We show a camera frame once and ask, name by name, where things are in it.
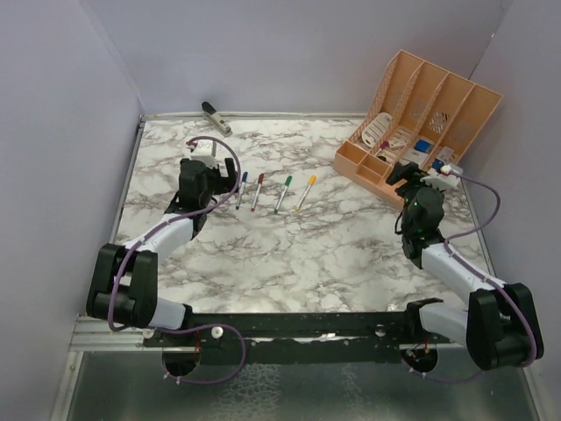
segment white wall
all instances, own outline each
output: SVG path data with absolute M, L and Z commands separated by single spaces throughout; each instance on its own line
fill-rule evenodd
M 0 2 L 0 418 L 48 419 L 138 100 L 75 0 Z
M 147 113 L 365 112 L 401 48 L 469 76 L 511 1 L 82 0 Z
M 561 3 L 517 0 L 473 80 L 504 94 L 502 106 L 464 160 L 466 173 L 494 185 L 503 198 L 485 239 L 497 274 L 534 294 L 545 342 L 540 365 L 561 402 Z M 492 195 L 470 189 L 478 215 Z

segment small box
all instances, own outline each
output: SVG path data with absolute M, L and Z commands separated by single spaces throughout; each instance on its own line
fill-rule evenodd
M 448 163 L 452 161 L 453 156 L 454 156 L 454 150 L 451 147 L 444 146 L 442 150 L 438 153 L 437 160 Z
M 416 162 L 419 167 L 422 167 L 428 157 L 429 157 L 428 153 L 419 152 L 416 151 L 415 149 L 409 149 L 406 153 L 403 154 L 401 160 L 406 161 L 405 163 Z
M 416 151 L 429 153 L 430 149 L 432 149 L 432 142 L 430 142 L 428 140 L 419 139 L 419 140 L 417 140 L 417 143 L 415 143 L 415 150 Z

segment white marble surface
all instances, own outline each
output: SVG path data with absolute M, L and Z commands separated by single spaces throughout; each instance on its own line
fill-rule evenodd
M 203 312 L 402 310 L 409 301 L 433 296 L 461 305 L 445 285 L 403 256 L 394 234 L 398 212 L 332 169 L 335 151 L 360 121 L 229 123 L 234 134 L 227 141 L 249 172 L 242 208 L 235 210 L 231 199 L 212 212 L 202 232 L 160 265 L 160 296 Z M 160 220 L 177 190 L 183 145 L 202 134 L 218 135 L 203 120 L 146 124 L 118 242 Z M 261 172 L 259 207 L 251 213 Z M 288 196 L 274 215 L 288 175 L 293 176 Z M 295 212 L 311 175 L 316 185 Z M 447 196 L 444 236 L 472 227 L 463 190 Z M 475 234 L 455 244 L 485 266 Z

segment orange desk organizer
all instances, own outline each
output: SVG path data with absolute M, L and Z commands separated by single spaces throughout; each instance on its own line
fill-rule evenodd
M 432 148 L 421 165 L 428 170 L 444 147 L 453 152 L 446 160 L 457 164 L 501 101 L 502 96 L 455 75 L 413 54 L 400 51 L 387 65 L 365 121 L 339 147 L 333 167 L 376 196 L 402 207 L 402 199 L 386 179 L 393 162 L 376 155 L 396 133 L 411 133 L 406 145 L 392 150 L 395 161 L 424 139 Z M 392 116 L 387 130 L 369 147 L 362 132 L 380 114 Z

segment yellow marker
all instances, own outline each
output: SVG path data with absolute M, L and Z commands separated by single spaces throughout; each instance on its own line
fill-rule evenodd
M 312 188 L 312 186 L 314 185 L 314 182 L 316 182 L 316 176 L 312 175 L 309 178 L 309 182 L 308 182 L 308 187 L 304 190 L 304 194 L 302 195 L 302 197 L 300 198 L 300 202 L 298 202 L 298 206 L 296 206 L 296 210 L 299 211 L 300 208 L 302 207 L 302 203 L 304 203 L 304 199 L 306 198 L 306 196 L 308 195 L 309 190 Z

